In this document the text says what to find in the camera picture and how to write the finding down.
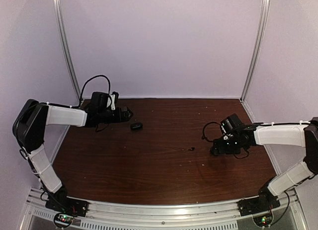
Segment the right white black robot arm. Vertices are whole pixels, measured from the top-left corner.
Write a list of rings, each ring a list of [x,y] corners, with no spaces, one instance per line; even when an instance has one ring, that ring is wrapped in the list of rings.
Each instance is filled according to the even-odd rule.
[[[266,211],[278,207],[278,195],[311,179],[318,174],[318,119],[298,123],[252,123],[244,124],[237,114],[232,114],[220,123],[222,135],[212,141],[210,153],[236,155],[241,149],[252,146],[287,145],[305,148],[302,161],[284,173],[267,181],[258,192],[258,197],[243,200],[239,206],[244,210]]]

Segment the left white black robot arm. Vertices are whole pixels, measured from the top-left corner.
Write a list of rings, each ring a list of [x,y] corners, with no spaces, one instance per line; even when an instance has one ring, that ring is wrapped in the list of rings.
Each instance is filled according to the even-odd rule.
[[[127,107],[117,105],[119,94],[95,91],[88,103],[66,106],[29,99],[18,114],[13,135],[20,153],[48,195],[46,207],[66,213],[76,213],[79,208],[68,197],[67,188],[53,168],[46,152],[48,130],[54,126],[95,128],[101,124],[128,122],[134,113]]]

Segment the black earbud charging case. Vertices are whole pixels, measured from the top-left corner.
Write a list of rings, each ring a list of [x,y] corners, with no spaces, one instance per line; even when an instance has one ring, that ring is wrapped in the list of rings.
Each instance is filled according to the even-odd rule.
[[[132,131],[141,130],[143,128],[143,124],[141,122],[132,123],[130,125],[130,129]]]

